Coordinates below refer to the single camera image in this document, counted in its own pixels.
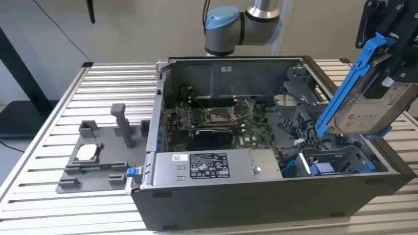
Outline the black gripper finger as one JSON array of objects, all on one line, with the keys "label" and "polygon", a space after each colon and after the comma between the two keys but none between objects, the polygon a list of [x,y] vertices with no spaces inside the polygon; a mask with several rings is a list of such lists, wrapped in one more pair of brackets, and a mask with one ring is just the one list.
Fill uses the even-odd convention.
[{"label": "black gripper finger", "polygon": [[376,31],[376,15],[380,11],[380,1],[367,0],[363,5],[363,11],[357,26],[357,35],[355,40],[355,47],[363,48],[363,45],[368,39],[375,35]]},{"label": "black gripper finger", "polygon": [[393,37],[388,52],[387,76],[396,82],[418,81],[418,2],[415,0],[388,0],[385,17],[380,23],[380,34]]}]

